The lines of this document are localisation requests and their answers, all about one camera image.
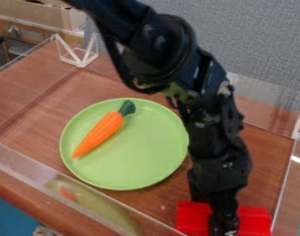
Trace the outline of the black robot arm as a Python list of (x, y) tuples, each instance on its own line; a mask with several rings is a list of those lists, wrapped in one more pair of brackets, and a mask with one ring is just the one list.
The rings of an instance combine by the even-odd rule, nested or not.
[(124, 85), (145, 94), (163, 93), (178, 110), (189, 135), (191, 200), (211, 207), (209, 236), (238, 236), (236, 195), (246, 186), (252, 160), (221, 64), (198, 48), (182, 18), (137, 0), (63, 1), (91, 17)]

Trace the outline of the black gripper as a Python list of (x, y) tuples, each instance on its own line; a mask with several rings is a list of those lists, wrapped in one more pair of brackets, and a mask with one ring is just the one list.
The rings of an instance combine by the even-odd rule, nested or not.
[(230, 143), (190, 136), (187, 172), (193, 202), (209, 201), (213, 214), (209, 216), (209, 236), (237, 236), (238, 188), (248, 184), (252, 159), (244, 140), (237, 137)]

